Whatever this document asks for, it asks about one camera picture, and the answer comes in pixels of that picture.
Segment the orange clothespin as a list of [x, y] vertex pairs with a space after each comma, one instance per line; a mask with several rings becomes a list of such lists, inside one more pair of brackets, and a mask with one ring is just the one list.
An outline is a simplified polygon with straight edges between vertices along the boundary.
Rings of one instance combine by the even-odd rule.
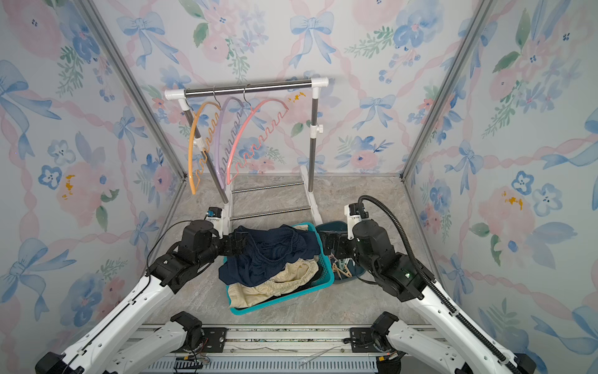
[[339, 277], [340, 281], [341, 280], [342, 281], [349, 280], [349, 279], [351, 279], [353, 277], [353, 274], [350, 271], [349, 267], [346, 264], [344, 264], [344, 263], [341, 263], [341, 265], [339, 265], [336, 268], [336, 272], [338, 274], [338, 277]]

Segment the navy blue shorts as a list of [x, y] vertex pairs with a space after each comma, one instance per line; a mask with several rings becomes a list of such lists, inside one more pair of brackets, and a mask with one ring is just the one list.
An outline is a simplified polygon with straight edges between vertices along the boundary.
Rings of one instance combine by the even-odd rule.
[[321, 253], [316, 233], [286, 224], [269, 230], [239, 226], [234, 233], [244, 237], [244, 246], [240, 255], [228, 257], [219, 268], [219, 279], [226, 285], [261, 285], [288, 263], [312, 260]]

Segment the beige shorts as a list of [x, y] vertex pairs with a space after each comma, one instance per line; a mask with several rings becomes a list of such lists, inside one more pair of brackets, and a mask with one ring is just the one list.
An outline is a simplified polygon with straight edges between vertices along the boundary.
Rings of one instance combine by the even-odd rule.
[[227, 291], [230, 307], [247, 309], [270, 299], [291, 294], [308, 285], [319, 273], [319, 269], [316, 259], [300, 259], [295, 263], [287, 263], [280, 273], [260, 285], [249, 287], [240, 283], [233, 284]]

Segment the pink clothes hanger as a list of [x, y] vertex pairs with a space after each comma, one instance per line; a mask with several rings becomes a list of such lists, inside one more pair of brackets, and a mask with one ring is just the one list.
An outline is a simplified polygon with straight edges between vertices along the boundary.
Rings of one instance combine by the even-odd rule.
[[[272, 117], [271, 120], [269, 120], [266, 124], [263, 124], [263, 131], [258, 134], [256, 141], [254, 141], [250, 145], [249, 149], [247, 149], [247, 152], [242, 156], [239, 156], [238, 160], [236, 161], [235, 157], [238, 156], [238, 148], [241, 145], [242, 140], [244, 140], [244, 133], [249, 124], [252, 122], [253, 118], [258, 115], [258, 113], [264, 112], [272, 106], [277, 109], [274, 117]], [[241, 125], [238, 135], [235, 137], [235, 140], [231, 146], [230, 156], [227, 160], [225, 168], [226, 185], [231, 185], [236, 177], [240, 174], [241, 169], [245, 168], [249, 160], [255, 156], [255, 152], [260, 151], [263, 148], [264, 143], [266, 143], [270, 135], [273, 135], [274, 131], [279, 127], [280, 123], [282, 123], [289, 110], [290, 108], [285, 101], [277, 98], [267, 98], [260, 101], [260, 103], [252, 108], [250, 113], [247, 115], [247, 118]]]

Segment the lilac clothes hanger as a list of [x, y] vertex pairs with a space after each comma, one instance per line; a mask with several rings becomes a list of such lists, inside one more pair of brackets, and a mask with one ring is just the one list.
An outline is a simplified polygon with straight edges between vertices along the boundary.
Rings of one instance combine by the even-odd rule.
[[232, 146], [237, 139], [244, 114], [244, 105], [238, 98], [227, 98], [216, 124], [216, 149], [213, 156], [216, 162], [216, 174], [222, 187], [226, 185], [227, 163], [232, 155]]

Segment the orange clothes hanger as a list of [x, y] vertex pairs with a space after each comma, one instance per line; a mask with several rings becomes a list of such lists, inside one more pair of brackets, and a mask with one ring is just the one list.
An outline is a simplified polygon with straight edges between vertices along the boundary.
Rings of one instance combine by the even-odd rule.
[[[216, 101], [206, 101], [200, 105], [197, 111], [188, 106], [185, 117], [190, 124], [190, 136], [188, 140], [188, 183], [193, 195], [199, 191], [199, 184], [206, 171], [210, 174], [217, 191], [223, 195], [224, 190], [221, 185], [221, 178], [217, 167], [210, 157], [210, 148], [215, 140], [218, 130], [218, 121], [220, 119], [222, 105]], [[198, 128], [202, 119], [207, 120], [207, 135], [204, 137]]]

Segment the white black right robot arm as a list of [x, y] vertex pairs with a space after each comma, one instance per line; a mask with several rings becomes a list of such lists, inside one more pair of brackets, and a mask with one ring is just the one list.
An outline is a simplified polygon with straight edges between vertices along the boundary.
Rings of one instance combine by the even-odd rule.
[[351, 259], [369, 272], [386, 293], [409, 305], [440, 333], [440, 341], [384, 312], [371, 326], [372, 341], [383, 350], [410, 355], [441, 373], [534, 373], [526, 353], [514, 353], [483, 331], [433, 279], [417, 272], [408, 255], [396, 252], [386, 229], [366, 220], [346, 232], [319, 230], [326, 253]]

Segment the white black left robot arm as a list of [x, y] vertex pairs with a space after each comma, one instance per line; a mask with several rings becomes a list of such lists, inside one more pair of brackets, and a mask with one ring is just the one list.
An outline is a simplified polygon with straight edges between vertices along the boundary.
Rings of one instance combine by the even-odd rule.
[[37, 373], [140, 373], [165, 355], [183, 349], [193, 359], [209, 342], [202, 322], [180, 312], [150, 336], [125, 344], [146, 319], [171, 300], [217, 257], [240, 255], [247, 236], [220, 233], [213, 221], [190, 221], [180, 242], [148, 266], [146, 275], [96, 327], [62, 353], [48, 352]]

